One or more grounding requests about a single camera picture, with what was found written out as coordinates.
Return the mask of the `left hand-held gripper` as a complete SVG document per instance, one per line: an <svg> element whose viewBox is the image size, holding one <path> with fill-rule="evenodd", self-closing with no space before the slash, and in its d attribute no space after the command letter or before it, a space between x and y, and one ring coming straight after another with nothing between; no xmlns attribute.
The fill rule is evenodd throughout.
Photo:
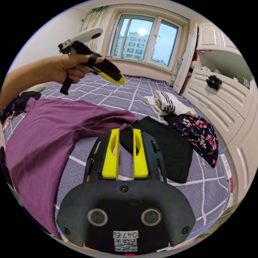
<svg viewBox="0 0 258 258"><path fill-rule="evenodd" d="M80 54L89 55L90 58L87 62L82 65L89 67L90 71L95 75L100 75L107 81L113 84L126 85L125 78L120 70L111 63L108 59L104 58L104 61L96 63L96 60L101 55L91 51L86 45L79 41L74 41L72 44L65 46L65 44L58 45L59 50L62 54Z"/></svg>

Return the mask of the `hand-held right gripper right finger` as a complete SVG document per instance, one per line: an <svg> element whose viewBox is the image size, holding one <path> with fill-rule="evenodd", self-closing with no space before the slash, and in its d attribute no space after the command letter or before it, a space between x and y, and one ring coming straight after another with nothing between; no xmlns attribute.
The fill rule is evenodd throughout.
<svg viewBox="0 0 258 258"><path fill-rule="evenodd" d="M145 157L144 143L141 130L133 129L133 179L148 178L148 166Z"/></svg>

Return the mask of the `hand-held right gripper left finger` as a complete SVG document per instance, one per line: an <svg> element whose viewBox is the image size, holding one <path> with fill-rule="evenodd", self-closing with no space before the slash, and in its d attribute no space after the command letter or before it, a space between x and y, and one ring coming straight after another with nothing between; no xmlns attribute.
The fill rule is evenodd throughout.
<svg viewBox="0 0 258 258"><path fill-rule="evenodd" d="M102 177L107 180L118 180L120 129L112 129L102 169Z"/></svg>

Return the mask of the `person's left hand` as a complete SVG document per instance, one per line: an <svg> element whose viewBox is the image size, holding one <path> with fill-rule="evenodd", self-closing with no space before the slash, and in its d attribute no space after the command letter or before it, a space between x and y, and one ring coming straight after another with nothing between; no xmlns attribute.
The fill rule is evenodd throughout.
<svg viewBox="0 0 258 258"><path fill-rule="evenodd" d="M84 78L90 69L83 65L90 55L66 54L47 58L44 62L44 81L63 84L68 76L74 84Z"/></svg>

